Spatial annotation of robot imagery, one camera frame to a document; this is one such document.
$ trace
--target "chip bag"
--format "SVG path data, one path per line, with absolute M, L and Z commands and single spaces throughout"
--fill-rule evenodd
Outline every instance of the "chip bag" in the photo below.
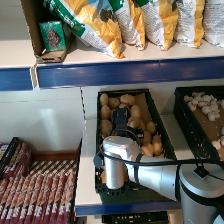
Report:
M 109 0 L 121 29 L 125 43 L 135 45 L 138 50 L 145 47 L 145 26 L 142 10 L 136 0 Z
M 206 0 L 203 19 L 205 39 L 218 47 L 224 47 L 224 1 Z
M 108 0 L 40 0 L 73 33 L 109 56 L 122 58 L 121 32 Z
M 168 50 L 176 29 L 178 12 L 172 0 L 137 0 L 144 16 L 146 37 Z
M 174 39 L 181 45 L 199 48 L 204 36 L 202 18 L 205 0 L 177 0 L 178 20 Z

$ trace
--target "brown packaged product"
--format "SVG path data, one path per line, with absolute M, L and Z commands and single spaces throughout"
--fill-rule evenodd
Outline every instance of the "brown packaged product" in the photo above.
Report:
M 9 184 L 9 180 L 7 179 L 3 179 L 1 180 L 1 184 L 0 184 L 0 202 L 3 198 L 3 195 L 5 193 L 5 190 L 7 189 L 7 186 Z
M 20 213 L 22 211 L 23 202 L 25 200 L 27 189 L 28 189 L 30 183 L 31 183 L 31 176 L 27 176 L 24 183 L 23 183 L 22 190 L 20 192 L 19 198 L 16 202 L 16 206 L 13 210 L 13 214 L 12 214 L 11 221 L 10 221 L 11 224 L 17 224 L 18 223 Z
M 56 194 L 56 191 L 57 191 L 58 182 L 59 182 L 59 176 L 55 175 L 54 178 L 53 178 L 51 192 L 50 192 L 48 202 L 47 202 L 47 208 L 46 208 L 44 221 L 43 221 L 44 224 L 49 223 L 50 216 L 51 216 L 51 210 L 52 210 L 52 206 L 53 206 L 53 203 L 54 203 L 54 197 L 55 197 L 55 194 Z
M 29 207 L 29 204 L 30 204 L 30 200 L 31 200 L 31 197 L 32 197 L 32 194 L 33 194 L 33 190 L 34 190 L 36 180 L 37 180 L 36 177 L 32 177 L 32 179 L 30 181 L 29 187 L 28 187 L 27 192 L 26 192 L 26 197 L 25 197 L 25 200 L 24 200 L 24 203 L 23 203 L 23 207 L 22 207 L 22 210 L 21 210 L 21 213 L 20 213 L 20 216 L 19 216 L 18 224 L 23 224 L 24 223 L 26 213 L 27 213 L 27 210 L 28 210 L 28 207 Z
M 66 192 L 69 189 L 69 177 L 70 177 L 70 175 L 68 176 L 67 181 L 65 183 L 65 188 L 64 188 L 64 192 L 63 192 L 63 195 L 61 198 L 61 203 L 60 203 L 60 207 L 59 207 L 59 213 L 58 213 L 56 224 L 64 223 L 65 200 L 66 200 Z
M 47 208 L 47 201 L 48 197 L 51 192 L 51 186 L 52 186 L 53 178 L 51 176 L 47 177 L 47 181 L 44 187 L 44 194 L 41 200 L 41 204 L 39 206 L 39 211 L 36 215 L 35 223 L 34 224 L 42 224 L 44 221 L 44 214 Z
M 14 208 L 16 206 L 17 200 L 19 198 L 19 195 L 20 195 L 20 192 L 21 192 L 24 181 L 25 181 L 25 178 L 21 177 L 20 180 L 19 180 L 18 186 L 16 188 L 16 192 L 14 194 L 12 203 L 9 204 L 10 208 L 9 208 L 8 214 L 6 216 L 5 224 L 10 224 L 10 220 L 11 220 L 11 217 L 13 215 L 13 211 L 14 211 Z
M 22 148 L 19 151 L 19 154 L 16 158 L 15 164 L 8 172 L 8 176 L 10 176 L 10 177 L 20 176 L 20 174 L 23 170 L 23 167 L 25 165 L 26 166 L 30 165 L 29 163 L 27 163 L 27 161 L 30 161 L 30 157 L 31 157 L 31 152 L 30 152 L 29 148 L 27 147 L 27 145 L 25 143 L 23 143 Z
M 1 204 L 0 204 L 0 215 L 3 212 L 3 209 L 5 207 L 5 204 L 6 204 L 6 201 L 8 199 L 8 196 L 9 196 L 10 190 L 12 188 L 12 185 L 14 183 L 14 180 L 15 180 L 15 178 L 13 178 L 13 177 L 9 178 L 9 184 L 8 184 L 6 190 L 5 190 L 5 193 L 4 193 L 3 197 L 2 197 Z
M 37 217 L 37 214 L 39 213 L 39 208 L 40 208 L 40 204 L 41 204 L 41 201 L 42 201 L 42 198 L 43 198 L 46 181 L 47 181 L 47 176 L 44 176 L 43 183 L 42 183 L 42 186 L 41 186 L 41 189 L 40 189 L 40 193 L 38 195 L 36 207 L 35 207 L 35 210 L 34 210 L 33 221 L 32 221 L 33 224 L 36 222 L 36 217 Z
M 14 194 L 16 192 L 16 189 L 17 189 L 19 180 L 20 180 L 20 178 L 16 177 L 15 180 L 14 180 L 14 182 L 13 182 L 13 185 L 12 185 L 12 187 L 10 189 L 10 193 L 9 193 L 8 198 L 6 200 L 6 203 L 5 203 L 5 207 L 4 207 L 3 212 L 1 214 L 0 224 L 4 224 L 4 222 L 5 222 L 5 219 L 6 219 L 6 216 L 8 214 L 10 205 L 12 203 Z
M 65 187 L 65 182 L 66 182 L 66 175 L 64 173 L 61 173 L 60 179 L 58 182 L 57 191 L 56 191 L 55 198 L 54 198 L 54 204 L 52 206 L 52 212 L 51 212 L 49 224 L 55 224 L 55 222 L 57 220 L 59 205 L 61 202 L 64 187 Z
M 34 186 L 34 189 L 33 189 L 33 194 L 32 194 L 32 197 L 31 197 L 31 200 L 30 200 L 30 203 L 29 203 L 29 207 L 28 207 L 28 210 L 27 210 L 27 214 L 26 214 L 24 224 L 31 224 L 32 221 L 33 221 L 34 211 L 35 211 L 38 196 L 40 194 L 40 190 L 41 190 L 41 187 L 42 187 L 43 180 L 44 180 L 44 176 L 42 174 L 40 174 L 37 177 L 37 180 L 36 180 L 36 183 L 35 183 L 35 186 Z
M 69 224 L 69 218 L 71 215 L 71 203 L 72 203 L 73 192 L 74 192 L 74 185 L 75 185 L 75 173 L 72 172 L 69 175 L 69 182 L 68 182 L 69 187 L 68 187 L 68 191 L 66 192 L 64 224 Z
M 18 146 L 16 147 L 16 150 L 15 150 L 14 155 L 12 156 L 12 158 L 11 158 L 11 160 L 10 160 L 10 162 L 9 162 L 9 165 L 6 166 L 5 171 L 4 171 L 4 174 L 3 174 L 3 178 L 4 178 L 4 179 L 7 179 L 7 178 L 10 177 L 10 176 L 9 176 L 9 174 L 10 174 L 10 169 L 11 169 L 12 166 L 15 164 L 16 158 L 17 158 L 17 156 L 18 156 L 18 154 L 19 154 L 19 151 L 21 150 L 21 146 L 22 146 L 21 143 L 19 143 Z

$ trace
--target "black tray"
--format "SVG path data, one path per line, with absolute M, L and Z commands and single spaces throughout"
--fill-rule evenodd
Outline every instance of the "black tray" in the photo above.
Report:
M 224 86 L 178 87 L 175 90 L 174 105 L 174 115 L 194 156 L 220 160 L 216 148 L 184 101 L 184 96 L 191 96 L 193 92 L 205 92 L 219 100 L 224 99 Z
M 170 143 L 169 137 L 166 133 L 166 130 L 163 126 L 162 120 L 159 116 L 159 113 L 156 109 L 154 101 L 149 93 L 148 89 L 138 89 L 138 90 L 125 90 L 125 91 L 110 91 L 110 92 L 100 92 L 98 93 L 98 100 L 97 100 L 97 130 L 96 130 L 96 154 L 99 152 L 99 146 L 101 145 L 103 139 L 100 135 L 100 104 L 99 98 L 100 96 L 106 93 L 108 97 L 120 97 L 124 94 L 129 95 L 140 95 L 145 94 L 146 103 L 148 105 L 148 110 L 150 111 L 152 121 L 157 124 L 157 133 L 161 135 L 162 143 L 163 143 L 163 152 L 165 158 L 176 160 L 176 156 L 174 153 L 174 148 Z M 101 196 L 124 196 L 125 192 L 127 191 L 135 191 L 136 190 L 144 190 L 147 191 L 146 195 L 153 194 L 153 190 L 147 189 L 139 184 L 133 182 L 125 182 L 124 185 L 117 190 L 108 189 L 106 184 L 102 184 L 100 180 L 100 175 L 102 173 L 102 169 L 95 168 L 95 190 L 96 193 L 99 193 Z
M 103 215 L 102 223 L 105 224 L 167 224 L 169 223 L 167 212 L 146 212 L 119 215 Z
M 2 179 L 2 175 L 4 173 L 5 167 L 9 164 L 12 156 L 15 153 L 15 150 L 19 144 L 19 139 L 14 137 L 10 142 L 8 148 L 6 149 L 3 157 L 0 160 L 0 179 Z

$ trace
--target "yellow snack package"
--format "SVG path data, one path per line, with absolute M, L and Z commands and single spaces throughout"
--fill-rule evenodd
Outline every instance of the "yellow snack package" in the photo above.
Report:
M 178 20 L 174 39 L 181 45 L 199 48 L 204 36 L 202 27 L 205 0 L 177 0 Z
M 40 0 L 84 43 L 122 58 L 120 28 L 108 0 Z
M 137 0 L 145 23 L 146 37 L 167 51 L 173 41 L 178 12 L 174 0 Z
M 145 26 L 142 10 L 136 0 L 109 0 L 121 29 L 125 43 L 135 45 L 138 50 L 145 48 Z

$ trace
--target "cable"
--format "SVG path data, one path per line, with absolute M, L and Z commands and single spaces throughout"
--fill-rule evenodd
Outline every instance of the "cable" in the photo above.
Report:
M 188 159 L 188 160 L 172 160 L 172 161 L 162 161 L 162 162 L 147 162 L 147 163 L 137 163 L 132 162 L 124 159 L 115 158 L 113 156 L 109 156 L 104 153 L 102 147 L 100 147 L 100 152 L 103 156 L 105 156 L 108 159 L 112 159 L 121 163 L 126 163 L 128 165 L 133 166 L 171 166 L 171 165 L 183 165 L 183 164 L 196 164 L 196 163 L 207 163 L 207 164 L 216 164 L 219 166 L 224 167 L 224 162 L 214 159 Z

